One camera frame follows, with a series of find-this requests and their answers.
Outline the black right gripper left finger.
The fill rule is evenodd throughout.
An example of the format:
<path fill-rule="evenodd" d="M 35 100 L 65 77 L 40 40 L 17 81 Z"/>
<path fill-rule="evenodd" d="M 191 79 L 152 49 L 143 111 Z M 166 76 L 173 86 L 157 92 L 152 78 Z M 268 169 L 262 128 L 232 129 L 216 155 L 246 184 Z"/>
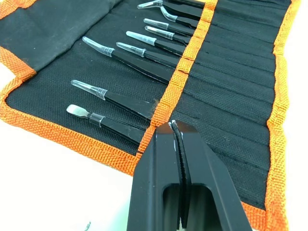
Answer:
<path fill-rule="evenodd" d="M 128 231 L 175 231 L 179 226 L 180 174 L 174 131 L 156 128 L 135 167 Z"/>

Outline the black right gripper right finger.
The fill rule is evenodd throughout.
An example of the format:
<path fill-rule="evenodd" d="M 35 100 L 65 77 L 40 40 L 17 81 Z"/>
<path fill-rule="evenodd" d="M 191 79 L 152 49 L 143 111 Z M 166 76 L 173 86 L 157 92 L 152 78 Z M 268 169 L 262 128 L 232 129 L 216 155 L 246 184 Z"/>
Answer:
<path fill-rule="evenodd" d="M 192 125 L 173 121 L 185 176 L 182 226 L 186 231 L 250 231 L 231 176 Z"/>

